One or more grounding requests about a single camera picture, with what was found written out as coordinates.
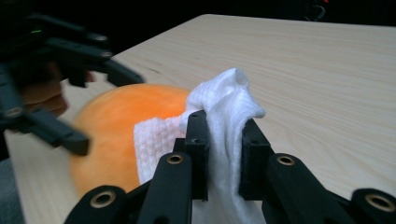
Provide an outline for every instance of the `white cloth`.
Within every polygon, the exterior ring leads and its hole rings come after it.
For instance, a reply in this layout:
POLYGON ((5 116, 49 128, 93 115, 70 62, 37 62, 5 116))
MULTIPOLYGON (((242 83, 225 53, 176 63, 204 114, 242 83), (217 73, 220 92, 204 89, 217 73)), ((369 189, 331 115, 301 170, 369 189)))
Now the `white cloth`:
POLYGON ((210 131, 208 202, 193 201, 194 224, 265 223, 255 202, 238 194, 242 130, 249 119, 265 110, 248 90, 242 70, 229 69, 198 85, 187 99, 186 112, 166 120, 150 119, 134 127, 135 155, 140 183, 150 180, 161 155, 171 152, 176 137, 185 137, 190 113, 206 112, 210 131))

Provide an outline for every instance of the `dark background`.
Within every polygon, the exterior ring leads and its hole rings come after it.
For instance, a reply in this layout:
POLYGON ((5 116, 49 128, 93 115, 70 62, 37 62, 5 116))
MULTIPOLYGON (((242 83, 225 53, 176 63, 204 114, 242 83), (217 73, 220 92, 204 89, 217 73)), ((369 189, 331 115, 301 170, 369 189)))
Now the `dark background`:
POLYGON ((202 14, 395 26, 393 0, 36 0, 35 10, 107 35, 115 53, 202 14), (322 8, 325 14, 317 18, 322 8))

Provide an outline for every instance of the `orange ball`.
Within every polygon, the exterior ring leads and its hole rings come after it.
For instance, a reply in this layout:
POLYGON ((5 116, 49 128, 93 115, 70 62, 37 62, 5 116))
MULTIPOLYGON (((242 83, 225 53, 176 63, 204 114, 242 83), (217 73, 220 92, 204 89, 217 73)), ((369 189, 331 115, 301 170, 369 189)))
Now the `orange ball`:
POLYGON ((131 191, 140 185, 134 154, 134 126, 147 119, 181 115, 189 91, 156 84, 134 84, 105 92, 77 115, 76 129, 90 137, 87 156, 70 156, 78 195, 102 185, 131 191))

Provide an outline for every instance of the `wooden table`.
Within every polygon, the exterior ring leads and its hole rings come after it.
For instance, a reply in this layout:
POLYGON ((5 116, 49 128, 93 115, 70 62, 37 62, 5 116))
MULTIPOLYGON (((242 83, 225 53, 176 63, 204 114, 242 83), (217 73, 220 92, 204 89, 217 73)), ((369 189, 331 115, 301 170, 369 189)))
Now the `wooden table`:
MULTIPOLYGON (((239 67, 267 114, 257 122, 275 152, 300 158, 330 191, 396 195, 396 29, 204 15, 115 56, 147 82, 192 89, 239 67)), ((103 80, 64 84, 70 121, 103 80)), ((9 134, 28 223, 63 223, 78 202, 67 153, 9 134)))

